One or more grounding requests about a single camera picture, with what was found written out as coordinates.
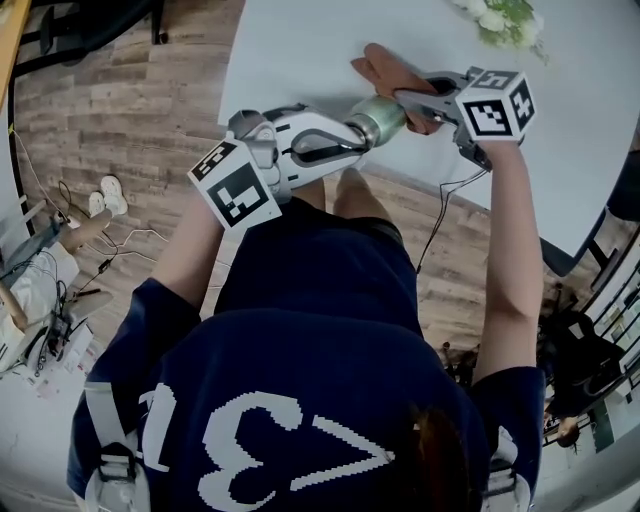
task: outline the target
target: navy t-shirt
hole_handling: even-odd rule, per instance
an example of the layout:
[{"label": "navy t-shirt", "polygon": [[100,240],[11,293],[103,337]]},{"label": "navy t-shirt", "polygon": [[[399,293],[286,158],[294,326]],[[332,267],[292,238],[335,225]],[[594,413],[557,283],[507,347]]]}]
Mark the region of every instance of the navy t-shirt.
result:
[{"label": "navy t-shirt", "polygon": [[[502,432],[517,454],[509,471],[533,492],[542,372],[505,370],[467,394],[421,336],[399,245],[279,222],[247,235],[204,322],[143,283],[89,375],[111,383],[124,432],[137,430],[152,509],[388,509],[396,450],[415,411],[432,409],[454,425],[472,489],[487,488]],[[68,468],[80,497],[99,461],[83,396]]]}]

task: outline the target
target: hair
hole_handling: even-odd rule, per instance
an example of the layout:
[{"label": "hair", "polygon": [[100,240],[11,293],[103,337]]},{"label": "hair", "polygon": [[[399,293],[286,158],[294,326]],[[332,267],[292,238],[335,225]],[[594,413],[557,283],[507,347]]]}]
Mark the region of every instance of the hair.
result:
[{"label": "hair", "polygon": [[482,496],[469,482],[469,468],[460,437],[442,411],[414,412],[409,442],[396,451],[393,466],[401,489],[401,501],[407,505],[396,509],[480,510]]},{"label": "hair", "polygon": [[570,448],[578,442],[579,437],[580,428],[578,425],[572,425],[565,435],[561,436],[558,434],[558,446],[561,446],[562,448]]}]

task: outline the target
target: wire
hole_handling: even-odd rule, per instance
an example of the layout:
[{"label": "wire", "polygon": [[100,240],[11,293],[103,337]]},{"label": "wire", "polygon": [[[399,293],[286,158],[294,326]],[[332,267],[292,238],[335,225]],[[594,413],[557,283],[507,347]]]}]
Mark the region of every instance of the wire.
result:
[{"label": "wire", "polygon": [[[64,193],[62,192],[62,187],[64,187],[67,191],[67,196],[64,195]],[[62,199],[64,199],[67,202],[67,215],[71,212],[71,207],[75,208],[76,210],[78,210],[82,215],[84,215],[87,219],[91,218],[91,215],[89,215],[85,210],[83,210],[82,208],[80,208],[77,204],[75,204],[72,200],[71,197],[71,190],[69,189],[69,186],[62,180],[58,180],[58,191],[60,192],[60,196],[62,197]],[[107,237],[107,239],[109,240],[109,242],[111,242],[111,245],[109,245],[109,243],[100,235],[98,235],[98,238],[108,247],[115,249],[115,254],[118,254],[118,247],[116,246],[116,243],[113,241],[113,239],[106,233],[106,231],[102,231],[102,234],[104,236]],[[91,247],[92,249],[96,250],[94,247],[91,246],[91,244],[87,245],[89,247]],[[112,254],[104,254],[102,253],[104,256],[114,256]]]},{"label": "wire", "polygon": [[[18,142],[20,143],[20,146],[22,147],[22,150],[24,151],[25,156],[27,157],[27,162],[29,163],[29,169],[31,170],[31,173],[33,174],[33,177],[36,180],[36,183],[38,184],[38,187],[40,187],[40,190],[42,191],[42,193],[44,194],[44,196],[47,198],[47,200],[51,203],[51,205],[60,213],[60,215],[62,215],[62,218],[64,219],[65,222],[69,222],[69,214],[71,212],[71,208],[75,208],[76,210],[78,210],[80,213],[82,213],[87,219],[90,219],[91,216],[84,211],[82,208],[80,208],[78,205],[76,205],[73,202],[73,199],[71,197],[71,190],[69,189],[69,186],[62,180],[58,181],[58,190],[60,192],[60,196],[67,202],[67,213],[65,214],[60,207],[53,201],[53,199],[51,199],[51,197],[49,196],[49,194],[47,193],[46,189],[42,186],[42,183],[40,183],[40,179],[38,178],[38,175],[36,174],[36,171],[33,167],[33,163],[31,162],[31,157],[29,156],[29,152],[27,151],[26,146],[24,145],[24,142],[22,142],[22,138],[20,137],[20,135],[18,134],[18,132],[16,132],[15,128],[12,126],[9,129],[9,134],[13,133],[16,136],[16,139],[18,140]],[[66,189],[67,192],[67,196],[65,196],[65,194],[62,191],[62,187],[64,187]],[[102,251],[100,251],[99,249],[96,249],[95,247],[93,247],[91,244],[87,243],[86,245],[92,249],[93,251],[101,254],[102,256],[105,256],[107,258],[110,258],[108,261],[106,261],[105,263],[103,263],[101,265],[101,267],[104,266],[104,269],[102,272],[98,271],[98,273],[96,275],[94,275],[81,289],[80,291],[84,290],[89,283],[91,283],[94,279],[96,279],[100,274],[102,274],[107,268],[109,268],[109,266],[111,265],[111,262],[117,257],[117,256],[131,256],[131,255],[135,255],[138,256],[140,258],[143,258],[147,261],[151,261],[152,263],[157,263],[157,260],[150,258],[149,256],[146,256],[138,251],[127,251],[127,252],[120,252],[120,248],[124,247],[127,242],[131,239],[131,236],[134,233],[153,233],[156,236],[158,236],[160,239],[162,239],[165,242],[169,242],[169,240],[167,238],[165,238],[164,236],[162,236],[160,233],[158,233],[155,229],[133,229],[131,230],[131,232],[129,233],[129,235],[127,235],[127,238],[125,239],[125,241],[122,244],[116,244],[113,239],[105,232],[102,231],[102,234],[107,238],[107,240],[109,240],[109,242],[107,242],[107,240],[105,240],[102,236],[98,236],[98,238],[109,248],[114,249],[115,253],[113,254],[107,254],[104,253]],[[228,263],[224,263],[222,261],[218,261],[216,260],[216,263],[219,263],[227,268],[231,268],[231,265],[229,265]],[[4,276],[0,277],[0,279],[4,279],[9,273],[5,274]]]},{"label": "wire", "polygon": [[50,271],[48,271],[47,269],[44,269],[44,268],[36,265],[35,263],[33,263],[30,260],[26,260],[26,261],[23,261],[23,262],[18,263],[17,265],[15,265],[9,272],[5,273],[4,275],[2,275],[2,277],[0,277],[0,281],[5,279],[7,276],[13,274],[16,270],[18,270],[19,268],[22,268],[22,267],[27,267],[27,268],[31,267],[31,268],[35,268],[35,269],[39,270],[43,274],[48,275],[53,280],[53,283],[54,283],[54,285],[56,287],[58,286],[57,285],[58,281],[56,280],[55,276]]},{"label": "wire", "polygon": [[[424,262],[424,258],[427,255],[427,251],[429,250],[429,247],[431,246],[431,242],[433,242],[433,239],[435,238],[436,234],[438,233],[438,230],[440,229],[440,226],[442,225],[442,222],[444,221],[444,217],[447,214],[447,209],[449,207],[449,200],[450,200],[451,196],[453,194],[455,194],[461,188],[466,187],[467,185],[473,183],[474,181],[479,180],[485,174],[488,174],[488,171],[481,170],[481,171],[478,171],[477,173],[475,173],[474,175],[469,176],[465,180],[450,181],[450,182],[447,182],[447,183],[440,183],[440,186],[439,186],[439,188],[440,188],[440,213],[438,214],[438,218],[436,220],[436,223],[433,226],[433,230],[431,231],[431,235],[429,236],[429,239],[427,240],[427,243],[426,243],[426,245],[424,247],[424,250],[422,251],[422,255],[420,256],[420,261],[418,262],[418,266],[416,267],[416,274],[419,274],[420,270],[422,270],[422,263]],[[449,190],[447,192],[446,196],[443,196],[444,187],[449,186],[449,185],[458,185],[458,186],[453,188],[452,190]]]},{"label": "wire", "polygon": [[74,332],[76,332],[80,327],[85,325],[88,321],[89,321],[89,317],[85,318],[78,325],[76,325],[73,329],[71,329],[69,334],[67,334],[67,339],[69,339]]},{"label": "wire", "polygon": [[57,281],[58,280],[58,262],[56,261],[56,257],[46,249],[41,249],[40,252],[47,254],[53,261],[54,265],[56,266],[56,281]]},{"label": "wire", "polygon": [[45,188],[42,186],[42,183],[40,183],[40,180],[38,179],[38,175],[36,174],[36,171],[33,168],[33,164],[31,163],[31,158],[29,157],[29,152],[27,151],[27,148],[25,147],[24,143],[22,142],[22,138],[20,137],[20,135],[18,135],[18,132],[15,130],[15,128],[11,128],[10,131],[13,132],[13,134],[16,136],[16,139],[18,139],[18,142],[20,142],[20,146],[22,146],[22,150],[24,151],[24,154],[27,157],[27,162],[29,162],[29,168],[31,169],[31,172],[33,173],[33,177],[36,179],[36,183],[40,187],[40,190],[42,190],[42,193],[47,198],[47,200],[53,205],[53,207],[60,212],[60,215],[62,215],[62,217],[66,221],[68,221],[69,218],[64,214],[64,212],[60,208],[58,208],[58,205],[53,202],[53,199],[51,199],[51,197],[49,197],[49,194],[47,193]]},{"label": "wire", "polygon": [[13,373],[13,370],[15,370],[16,368],[19,368],[20,366],[26,366],[26,365],[22,361],[18,360],[15,363],[13,363],[13,366],[10,366],[5,371],[0,372],[0,380],[4,379],[6,375]]}]

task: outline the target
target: printed number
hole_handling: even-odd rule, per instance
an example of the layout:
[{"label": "printed number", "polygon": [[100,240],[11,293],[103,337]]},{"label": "printed number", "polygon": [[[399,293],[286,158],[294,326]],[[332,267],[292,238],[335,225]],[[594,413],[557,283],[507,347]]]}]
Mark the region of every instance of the printed number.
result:
[{"label": "printed number", "polygon": [[262,462],[251,457],[236,441],[240,418],[245,412],[257,408],[269,411],[273,421],[286,430],[294,430],[302,423],[302,410],[297,400],[270,393],[247,393],[213,411],[202,442],[211,460],[221,469],[203,476],[198,492],[214,509],[225,512],[255,510],[276,495],[274,491],[257,503],[247,504],[235,501],[229,492],[236,475],[245,469],[262,466]]},{"label": "printed number", "polygon": [[[139,403],[145,401],[150,403],[151,407],[142,435],[144,463],[148,468],[167,472],[169,467],[160,464],[159,460],[176,407],[176,399],[169,386],[158,384],[155,391],[145,393],[140,397]],[[207,454],[220,467],[220,470],[203,476],[198,483],[198,492],[204,502],[214,509],[224,512],[256,510],[276,495],[273,491],[257,503],[240,503],[231,497],[232,480],[245,469],[263,465],[262,462],[249,455],[236,440],[242,415],[252,409],[267,410],[273,421],[285,430],[295,430],[302,424],[302,409],[295,398],[259,391],[234,398],[213,411],[209,417],[202,442]],[[354,448],[369,453],[371,457],[295,478],[291,481],[291,491],[299,491],[309,485],[364,473],[384,466],[395,457],[393,452],[385,451],[353,430],[322,416],[314,416],[312,426],[337,437]]]},{"label": "printed number", "polygon": [[176,399],[169,386],[158,384],[153,394],[145,393],[139,398],[138,403],[144,401],[147,403],[151,401],[149,417],[142,434],[144,464],[148,468],[166,473],[169,467],[160,464],[160,453],[162,453],[164,438],[167,436],[169,423],[176,408]]},{"label": "printed number", "polygon": [[338,466],[328,471],[317,471],[316,473],[296,478],[291,482],[292,491],[298,491],[308,485],[320,484],[327,480],[333,480],[334,478],[364,473],[365,471],[384,466],[395,458],[393,452],[383,450],[377,444],[372,443],[361,435],[356,434],[353,430],[343,427],[335,421],[328,420],[322,416],[315,416],[312,425],[327,434],[336,436],[354,448],[359,448],[360,450],[370,453],[371,458],[345,466]]}]

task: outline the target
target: white sneaker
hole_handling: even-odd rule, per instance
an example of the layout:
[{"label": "white sneaker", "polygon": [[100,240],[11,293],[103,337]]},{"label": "white sneaker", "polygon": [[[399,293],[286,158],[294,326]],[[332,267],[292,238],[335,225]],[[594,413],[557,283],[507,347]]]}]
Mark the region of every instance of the white sneaker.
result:
[{"label": "white sneaker", "polygon": [[115,176],[105,176],[100,182],[100,189],[104,196],[104,203],[113,215],[124,215],[129,210],[129,204],[122,195],[122,185]]},{"label": "white sneaker", "polygon": [[104,196],[100,192],[91,192],[89,196],[89,216],[95,217],[102,213],[105,208]]}]

